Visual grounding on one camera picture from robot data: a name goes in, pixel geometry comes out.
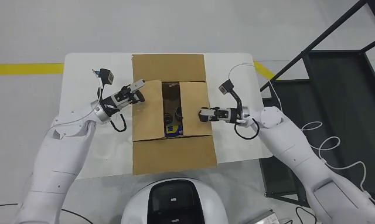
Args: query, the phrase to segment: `white table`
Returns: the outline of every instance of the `white table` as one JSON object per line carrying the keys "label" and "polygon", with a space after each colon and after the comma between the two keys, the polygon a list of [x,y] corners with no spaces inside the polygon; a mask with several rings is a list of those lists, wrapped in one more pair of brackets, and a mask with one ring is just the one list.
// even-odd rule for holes
{"label": "white table", "polygon": [[[133,82],[132,55],[135,53],[72,53],[66,56],[60,112],[77,110],[97,98],[98,81],[92,69],[110,69],[115,78],[112,86],[105,86],[103,98]],[[229,70],[240,63],[253,64],[246,53],[203,53],[211,107],[236,107],[231,95],[222,95],[218,87],[228,79]],[[231,73],[234,89],[243,105],[255,110],[263,107],[255,68],[239,66]],[[132,107],[121,110],[127,122],[126,132],[118,133],[110,124],[99,125],[78,179],[132,173]],[[121,127],[120,119],[114,119]],[[238,137],[232,124],[212,123],[213,139],[218,163],[270,157],[259,138],[246,141]],[[251,136],[250,128],[240,128],[241,134]]]}

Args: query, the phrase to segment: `metal frame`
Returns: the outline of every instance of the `metal frame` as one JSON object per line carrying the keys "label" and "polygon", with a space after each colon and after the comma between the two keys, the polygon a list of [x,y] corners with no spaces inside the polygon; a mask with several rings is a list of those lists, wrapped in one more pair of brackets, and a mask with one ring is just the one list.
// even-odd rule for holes
{"label": "metal frame", "polygon": [[[344,13],[335,23],[333,23],[327,30],[325,30],[318,38],[316,38],[308,47],[306,47],[298,56],[296,56],[292,61],[290,61],[285,67],[283,67],[280,72],[278,72],[270,82],[273,83],[283,75],[288,69],[290,69],[293,65],[295,65],[299,60],[301,60],[304,56],[306,56],[315,46],[321,43],[325,38],[327,38],[333,31],[335,31],[340,25],[342,25],[345,21],[347,21],[352,15],[354,15],[359,9],[361,9],[365,4],[375,4],[374,0],[359,0],[356,4],[354,4],[347,12]],[[361,51],[366,52],[375,47],[375,41],[365,46]],[[260,88],[262,92],[270,86],[270,83],[267,82],[265,85]]]}
{"label": "metal frame", "polygon": [[[298,54],[294,59],[292,59],[284,68],[282,68],[269,82],[266,82],[265,85],[260,88],[260,91],[262,92],[265,90],[267,87],[270,86],[270,82],[273,83],[276,81],[277,78],[279,78],[281,75],[283,75],[287,70],[289,70],[293,65],[295,65],[298,61],[303,59],[304,64],[306,66],[306,70],[309,73],[309,69],[312,67],[310,65],[310,60],[309,60],[309,53],[314,52],[312,49],[315,48],[318,44],[321,43],[325,38],[327,38],[333,31],[335,31],[339,26],[341,26],[345,21],[347,21],[352,15],[354,15],[359,9],[361,9],[363,6],[366,4],[369,5],[370,9],[374,13],[375,16],[375,0],[359,0],[357,3],[355,3],[347,12],[345,12],[336,22],[334,22],[330,27],[327,28],[320,36],[318,36],[309,46],[307,46],[300,54]],[[356,53],[363,53],[366,56],[366,52],[372,48],[375,47],[375,41],[372,43],[368,44],[364,48],[360,50],[326,50],[325,52],[356,52]],[[333,128],[331,125],[327,125],[328,130],[333,132]],[[304,207],[309,208],[309,204],[307,203],[307,200],[304,198],[301,198],[299,195],[299,191],[296,191],[295,193],[293,192],[287,192],[287,193],[277,193],[274,194],[272,192],[267,191],[267,187],[265,187],[265,197],[272,198],[272,199],[277,199],[279,201],[284,201],[288,203],[293,203],[295,205],[300,205]],[[283,197],[284,195],[297,195],[298,200],[290,199]]]}

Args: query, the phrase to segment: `cardboard box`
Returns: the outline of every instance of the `cardboard box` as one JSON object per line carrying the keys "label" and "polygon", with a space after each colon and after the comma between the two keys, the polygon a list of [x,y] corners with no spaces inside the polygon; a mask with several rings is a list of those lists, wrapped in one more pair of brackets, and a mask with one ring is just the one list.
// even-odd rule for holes
{"label": "cardboard box", "polygon": [[[133,174],[215,167],[211,122],[198,118],[209,107],[203,55],[133,55],[132,63],[134,80],[146,81],[146,101],[132,111]],[[182,121],[174,115],[179,106]],[[172,123],[164,123],[165,113]],[[166,138],[165,127],[175,124],[182,135]]]}

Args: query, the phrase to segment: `floor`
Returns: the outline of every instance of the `floor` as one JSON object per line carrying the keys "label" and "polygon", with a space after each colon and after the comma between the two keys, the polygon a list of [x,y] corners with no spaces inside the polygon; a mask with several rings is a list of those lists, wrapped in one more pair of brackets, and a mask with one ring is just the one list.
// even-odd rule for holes
{"label": "floor", "polygon": [[[71,52],[248,52],[273,72],[357,0],[0,0],[0,63],[62,63]],[[320,49],[358,49],[375,37],[362,9]],[[375,65],[375,49],[368,53]],[[284,79],[307,78],[297,63]],[[259,76],[260,84],[265,79]],[[45,131],[59,111],[62,75],[0,76],[0,203],[19,202]],[[187,176],[212,186],[230,223],[273,209],[297,220],[294,205],[264,197],[257,160],[178,174],[122,175],[73,183],[64,208],[95,223],[119,223],[130,197],[160,178]],[[14,207],[0,209],[9,223]],[[305,223],[313,219],[304,215]],[[84,223],[62,213],[61,223]]]}

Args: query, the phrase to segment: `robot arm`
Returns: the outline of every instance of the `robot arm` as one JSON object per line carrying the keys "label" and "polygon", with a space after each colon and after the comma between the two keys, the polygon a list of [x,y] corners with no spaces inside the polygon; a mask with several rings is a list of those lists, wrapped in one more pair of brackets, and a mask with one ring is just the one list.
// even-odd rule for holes
{"label": "robot arm", "polygon": [[99,99],[79,111],[58,115],[45,135],[34,163],[30,190],[13,223],[59,223],[67,191],[83,167],[96,124],[111,121],[113,114],[129,104],[145,101],[139,91],[144,80],[103,99],[104,85],[112,84],[113,75],[106,69],[96,75],[103,85],[98,90]]}
{"label": "robot arm", "polygon": [[[229,93],[233,85],[219,89]],[[239,107],[237,101],[237,108],[203,108],[199,117],[201,121],[224,120],[252,127],[272,154],[302,182],[311,208],[324,224],[375,223],[375,206],[368,194],[331,171],[312,151],[303,132],[278,108],[265,107],[256,112],[245,107],[240,111]]]}

